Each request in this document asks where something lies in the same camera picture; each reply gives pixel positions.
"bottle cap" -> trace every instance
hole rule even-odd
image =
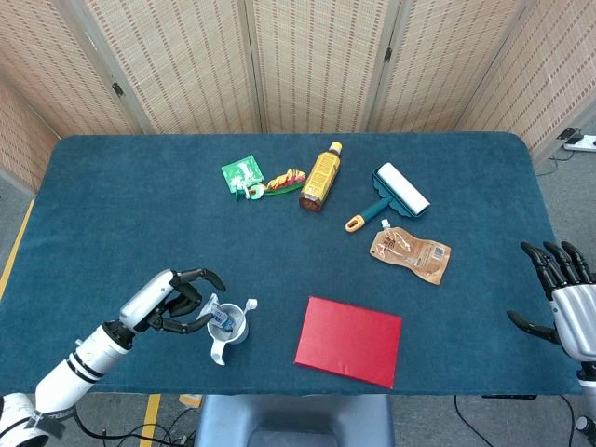
[[[329,150],[340,155],[342,153],[342,144],[340,142],[332,142],[332,145],[329,146]]]

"blue handle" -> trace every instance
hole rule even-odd
[[[393,200],[393,197],[387,196],[385,198],[382,198],[378,202],[373,203],[369,208],[367,208],[366,210],[361,212],[360,215],[364,219],[364,222],[368,222],[370,219],[372,219],[374,216],[376,216],[379,212],[381,212],[382,210],[387,208],[387,206],[389,205],[391,200]]]

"green snack bag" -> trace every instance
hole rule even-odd
[[[247,192],[249,187],[264,180],[254,156],[222,166],[222,173],[232,194],[242,190]]]

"blue tablecloth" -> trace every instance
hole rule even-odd
[[[309,171],[333,140],[341,171],[321,213],[298,193],[235,201],[220,166],[253,154],[267,179]],[[392,162],[431,202],[419,219],[375,201]],[[369,253],[382,218],[453,248],[440,286]],[[185,393],[374,393],[384,388],[293,365],[309,295],[403,318],[396,393],[576,392],[575,364],[508,320],[550,310],[519,243],[552,240],[527,150],[506,133],[75,136],[54,150],[0,304],[0,392],[35,384],[164,268],[207,267],[243,305],[251,334],[210,359],[206,331],[148,331],[94,389]],[[204,296],[213,288],[197,283]]]

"lint roller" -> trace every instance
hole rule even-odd
[[[385,163],[374,172],[372,184],[381,200],[347,221],[345,230],[349,233],[362,228],[387,206],[402,216],[418,217],[430,205],[428,200],[391,163]]]

